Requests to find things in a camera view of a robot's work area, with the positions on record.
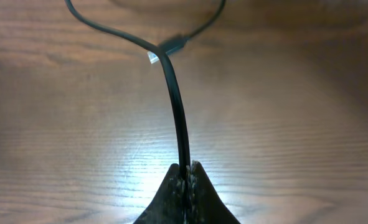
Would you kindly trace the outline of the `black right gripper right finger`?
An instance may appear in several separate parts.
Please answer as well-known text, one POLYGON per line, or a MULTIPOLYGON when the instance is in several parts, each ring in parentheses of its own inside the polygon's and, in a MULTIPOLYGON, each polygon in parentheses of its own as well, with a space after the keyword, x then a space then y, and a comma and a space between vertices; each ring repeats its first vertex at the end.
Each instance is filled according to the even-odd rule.
POLYGON ((199 161, 187 167, 186 187, 186 223, 240 224, 218 196, 199 161))

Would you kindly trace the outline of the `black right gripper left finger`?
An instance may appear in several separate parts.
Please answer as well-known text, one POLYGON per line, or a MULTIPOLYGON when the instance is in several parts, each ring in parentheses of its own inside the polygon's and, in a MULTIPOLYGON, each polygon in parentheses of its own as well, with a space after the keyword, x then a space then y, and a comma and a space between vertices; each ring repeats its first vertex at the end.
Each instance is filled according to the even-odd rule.
POLYGON ((134 224, 183 224, 184 181, 178 164, 171 164, 154 198, 134 224))

